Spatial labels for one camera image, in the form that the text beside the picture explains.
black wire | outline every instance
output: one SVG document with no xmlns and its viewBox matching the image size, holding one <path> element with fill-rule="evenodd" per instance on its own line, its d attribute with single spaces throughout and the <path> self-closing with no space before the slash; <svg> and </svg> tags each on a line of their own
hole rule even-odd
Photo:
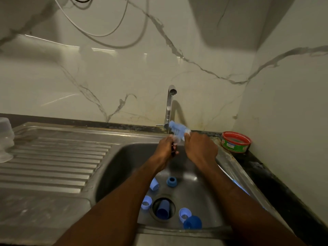
<svg viewBox="0 0 328 246">
<path fill-rule="evenodd" d="M 87 3 L 87 2 L 89 2 L 91 0 L 85 0 L 85 1 L 75 0 L 75 1 L 77 1 L 78 3 Z"/>
</svg>

red container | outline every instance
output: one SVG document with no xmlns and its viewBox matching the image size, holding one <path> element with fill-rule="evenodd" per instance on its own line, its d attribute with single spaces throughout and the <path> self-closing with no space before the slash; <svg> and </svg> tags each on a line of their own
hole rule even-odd
<svg viewBox="0 0 328 246">
<path fill-rule="evenodd" d="M 235 153 L 246 152 L 249 145 L 252 143 L 252 140 L 249 137 L 233 131 L 223 132 L 222 137 L 222 146 Z"/>
</svg>

red lid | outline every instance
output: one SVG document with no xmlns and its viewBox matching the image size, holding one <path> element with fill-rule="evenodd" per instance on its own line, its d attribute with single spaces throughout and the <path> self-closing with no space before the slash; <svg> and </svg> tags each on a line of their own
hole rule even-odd
<svg viewBox="0 0 328 246">
<path fill-rule="evenodd" d="M 222 136 L 228 142 L 236 145 L 250 145 L 252 143 L 249 137 L 233 131 L 225 131 L 222 133 Z"/>
</svg>

cable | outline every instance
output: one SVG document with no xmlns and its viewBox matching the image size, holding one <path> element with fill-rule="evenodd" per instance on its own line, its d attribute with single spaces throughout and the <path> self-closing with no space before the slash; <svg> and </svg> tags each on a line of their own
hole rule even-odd
<svg viewBox="0 0 328 246">
<path fill-rule="evenodd" d="M 90 0 L 85 0 L 85 1 L 75 0 L 75 1 L 77 1 L 78 3 L 87 3 L 87 2 L 89 2 Z"/>
<path fill-rule="evenodd" d="M 66 18 L 78 29 L 80 30 L 81 32 L 85 33 L 85 34 L 88 34 L 88 35 L 91 35 L 91 36 L 94 36 L 94 37 L 105 37 L 105 36 L 108 36 L 110 34 L 112 34 L 113 32 L 115 32 L 117 30 L 117 28 L 121 25 L 122 23 L 122 20 L 125 16 L 125 13 L 126 13 L 126 9 L 128 8 L 128 4 L 129 4 L 129 0 L 126 0 L 126 4 L 125 4 L 125 9 L 124 9 L 124 12 L 123 12 L 123 15 L 122 15 L 122 18 L 120 20 L 120 22 L 118 23 L 118 25 L 116 26 L 116 28 L 114 28 L 111 32 L 108 32 L 106 34 L 92 34 L 92 33 L 88 33 L 87 31 L 83 30 L 82 28 L 80 28 L 78 25 L 76 25 L 64 12 L 63 8 L 60 6 L 59 2 L 57 0 L 55 0 L 55 2 L 57 3 L 58 7 L 60 8 L 60 10 L 63 12 L 63 14 L 66 16 Z"/>
</svg>

forearm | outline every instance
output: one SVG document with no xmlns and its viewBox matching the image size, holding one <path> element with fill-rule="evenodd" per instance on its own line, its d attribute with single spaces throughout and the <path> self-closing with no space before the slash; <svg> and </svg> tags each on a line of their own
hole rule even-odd
<svg viewBox="0 0 328 246">
<path fill-rule="evenodd" d="M 130 245 L 142 200 L 158 171 L 156 161 L 159 159 L 151 157 L 69 228 L 54 245 Z"/>
<path fill-rule="evenodd" d="M 216 193 L 234 232 L 247 245 L 305 245 L 217 166 L 201 169 Z"/>
</svg>

